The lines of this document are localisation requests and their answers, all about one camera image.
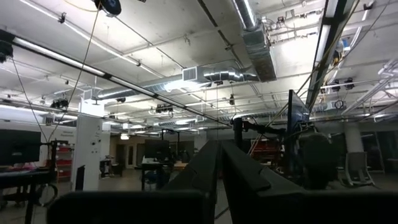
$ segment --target table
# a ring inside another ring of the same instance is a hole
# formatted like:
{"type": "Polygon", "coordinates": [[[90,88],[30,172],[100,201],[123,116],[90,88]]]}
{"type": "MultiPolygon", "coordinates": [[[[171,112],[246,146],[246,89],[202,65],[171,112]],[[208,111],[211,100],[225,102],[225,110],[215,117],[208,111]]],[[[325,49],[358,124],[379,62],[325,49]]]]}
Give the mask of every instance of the table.
{"type": "MultiPolygon", "coordinates": [[[[20,187],[23,185],[30,185],[29,194],[27,196],[27,206],[25,213],[25,224],[32,223],[33,205],[36,199],[36,186],[40,184],[49,183],[53,178],[53,172],[49,170],[44,171],[30,171],[30,172],[4,172],[0,173],[0,189],[7,189],[12,187],[20,187]]],[[[3,199],[7,200],[7,195],[3,195],[3,199]]]]}

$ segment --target ventilation duct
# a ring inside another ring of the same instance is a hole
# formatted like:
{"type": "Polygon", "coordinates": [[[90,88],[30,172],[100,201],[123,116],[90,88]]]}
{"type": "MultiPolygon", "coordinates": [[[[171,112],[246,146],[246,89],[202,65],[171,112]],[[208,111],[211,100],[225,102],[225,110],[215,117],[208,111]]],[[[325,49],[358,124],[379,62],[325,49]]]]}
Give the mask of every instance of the ventilation duct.
{"type": "MultiPolygon", "coordinates": [[[[220,81],[245,82],[258,80],[256,72],[250,67],[242,69],[234,67],[222,69],[196,66],[183,69],[182,74],[179,75],[142,82],[138,85],[149,91],[160,92],[171,91],[179,88],[189,90],[191,88],[199,88],[204,85],[208,86],[211,85],[212,82],[220,81]]],[[[125,87],[116,87],[99,91],[95,99],[109,100],[138,94],[138,92],[125,87]]]]}
{"type": "Polygon", "coordinates": [[[276,80],[269,39],[264,26],[256,17],[249,0],[232,0],[242,25],[242,38],[249,58],[261,82],[276,80]]]}

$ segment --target shelving unit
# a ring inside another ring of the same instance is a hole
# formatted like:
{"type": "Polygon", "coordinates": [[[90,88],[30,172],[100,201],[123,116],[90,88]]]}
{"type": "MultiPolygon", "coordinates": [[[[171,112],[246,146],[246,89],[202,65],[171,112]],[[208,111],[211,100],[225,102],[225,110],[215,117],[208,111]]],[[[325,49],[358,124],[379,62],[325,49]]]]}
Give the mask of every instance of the shelving unit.
{"type": "Polygon", "coordinates": [[[73,146],[65,143],[57,148],[57,182],[69,182],[72,176],[73,146]]]}
{"type": "Polygon", "coordinates": [[[280,143],[270,139],[255,139],[251,141],[250,155],[253,159],[267,166],[277,166],[280,161],[280,143]]]}

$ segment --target white pillar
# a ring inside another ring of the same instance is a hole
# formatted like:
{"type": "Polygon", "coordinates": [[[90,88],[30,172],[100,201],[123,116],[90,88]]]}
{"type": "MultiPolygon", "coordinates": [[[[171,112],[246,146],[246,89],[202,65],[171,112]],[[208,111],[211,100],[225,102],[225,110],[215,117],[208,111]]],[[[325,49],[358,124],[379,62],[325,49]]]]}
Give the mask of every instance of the white pillar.
{"type": "Polygon", "coordinates": [[[363,152],[361,131],[358,123],[345,123],[344,132],[348,152],[363,152]]]}
{"type": "Polygon", "coordinates": [[[207,132],[201,131],[199,135],[195,135],[193,138],[193,147],[200,150],[207,142],[207,132]]]}
{"type": "MultiPolygon", "coordinates": [[[[79,111],[90,115],[104,115],[104,105],[81,99],[79,111]]],[[[102,151],[102,119],[79,115],[76,127],[76,145],[72,162],[72,190],[76,186],[77,169],[85,167],[83,190],[98,190],[102,151]]]]}

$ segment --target wire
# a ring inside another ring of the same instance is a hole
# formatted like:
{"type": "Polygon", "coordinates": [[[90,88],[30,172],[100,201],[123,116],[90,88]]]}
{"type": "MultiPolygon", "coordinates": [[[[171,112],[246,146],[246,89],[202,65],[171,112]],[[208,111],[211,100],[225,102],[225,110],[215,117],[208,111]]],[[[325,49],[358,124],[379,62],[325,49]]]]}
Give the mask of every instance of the wire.
{"type": "MultiPolygon", "coordinates": [[[[386,10],[387,6],[389,5],[389,3],[391,2],[391,0],[389,0],[386,4],[386,6],[384,6],[383,10],[380,12],[380,14],[376,17],[376,19],[374,20],[374,22],[371,24],[371,26],[369,27],[368,30],[366,30],[366,32],[362,35],[362,37],[357,41],[357,43],[351,48],[351,50],[340,60],[339,63],[341,63],[344,59],[347,58],[347,56],[359,45],[359,43],[366,37],[366,35],[369,33],[369,31],[373,28],[373,26],[376,24],[376,22],[380,19],[381,15],[383,14],[383,12],[386,10]]],[[[338,64],[336,64],[335,66],[333,66],[332,69],[330,69],[325,75],[329,74],[333,69],[335,69],[338,64]]]]}
{"type": "MultiPolygon", "coordinates": [[[[84,66],[85,66],[85,64],[86,64],[86,60],[87,60],[87,56],[88,56],[88,51],[90,50],[91,41],[93,40],[95,25],[96,25],[96,23],[97,23],[99,13],[100,13],[100,10],[97,10],[97,14],[96,14],[96,16],[95,16],[93,28],[92,28],[92,30],[91,30],[90,39],[88,40],[88,46],[87,46],[87,49],[86,49],[85,57],[84,57],[84,59],[83,59],[83,63],[81,64],[81,69],[80,69],[80,71],[79,71],[79,76],[78,76],[78,78],[77,78],[77,80],[76,80],[75,86],[73,87],[72,93],[71,93],[71,95],[70,95],[70,99],[69,99],[69,101],[68,101],[68,105],[69,105],[70,102],[72,101],[73,94],[74,94],[75,91],[76,91],[77,85],[79,84],[79,80],[80,80],[81,74],[83,73],[83,69],[84,69],[84,66]]],[[[62,120],[63,117],[66,115],[66,113],[67,113],[67,112],[64,112],[64,113],[62,114],[61,118],[58,120],[58,123],[55,125],[54,130],[53,130],[53,131],[51,132],[51,134],[50,134],[49,141],[51,140],[51,137],[53,136],[55,130],[57,130],[58,126],[59,126],[60,123],[61,123],[61,120],[62,120]]]]}
{"type": "Polygon", "coordinates": [[[29,98],[27,97],[24,84],[23,84],[23,82],[22,82],[21,76],[19,75],[17,65],[15,64],[14,57],[12,57],[11,59],[12,59],[12,64],[14,65],[14,68],[15,68],[15,72],[17,73],[19,83],[21,84],[22,91],[24,92],[24,95],[25,95],[25,98],[26,98],[26,100],[27,100],[27,102],[28,102],[28,104],[29,104],[30,110],[32,110],[33,117],[35,118],[36,123],[37,123],[37,125],[39,126],[40,132],[42,133],[42,135],[43,135],[45,141],[48,142],[48,139],[47,139],[46,135],[44,134],[44,131],[43,131],[43,129],[42,129],[42,126],[40,125],[40,122],[39,122],[39,120],[37,119],[36,113],[35,113],[35,111],[33,110],[32,103],[30,102],[29,98]]]}
{"type": "Polygon", "coordinates": [[[66,2],[66,3],[69,4],[69,5],[71,5],[71,6],[75,7],[75,8],[77,8],[77,9],[80,9],[80,10],[82,10],[82,11],[85,11],[85,12],[98,12],[98,10],[91,10],[91,9],[82,8],[82,7],[77,6],[77,5],[75,5],[74,3],[72,3],[72,2],[70,2],[70,1],[68,1],[68,0],[63,0],[63,1],[66,2]]]}
{"type": "MultiPolygon", "coordinates": [[[[358,6],[358,4],[359,4],[359,1],[356,1],[356,4],[354,5],[354,9],[351,10],[351,12],[350,12],[350,14],[349,14],[347,20],[345,21],[343,27],[345,27],[345,26],[347,25],[349,19],[350,19],[351,16],[354,14],[354,11],[355,11],[356,7],[358,6]]],[[[331,48],[334,46],[335,42],[339,39],[339,37],[340,37],[340,35],[343,33],[343,31],[344,31],[344,29],[341,29],[340,33],[339,33],[339,34],[336,36],[336,38],[333,40],[333,42],[331,43],[330,47],[329,47],[329,48],[325,51],[325,53],[323,54],[323,57],[322,57],[321,61],[323,61],[323,60],[326,59],[327,54],[330,52],[331,48]]],[[[311,79],[312,75],[318,70],[320,64],[321,64],[321,63],[318,63],[318,65],[312,70],[311,74],[308,76],[308,78],[307,78],[306,81],[303,83],[303,85],[298,89],[298,91],[296,92],[296,94],[300,93],[300,91],[304,88],[305,84],[307,84],[307,82],[311,79]]],[[[320,80],[321,80],[321,78],[318,79],[318,80],[314,83],[314,85],[317,84],[320,80]]],[[[280,111],[268,122],[268,124],[266,125],[266,127],[270,126],[271,123],[274,122],[275,119],[277,119],[277,118],[286,110],[286,108],[288,107],[288,105],[289,105],[289,104],[286,103],[285,106],[282,107],[282,109],[280,109],[280,111]]]]}

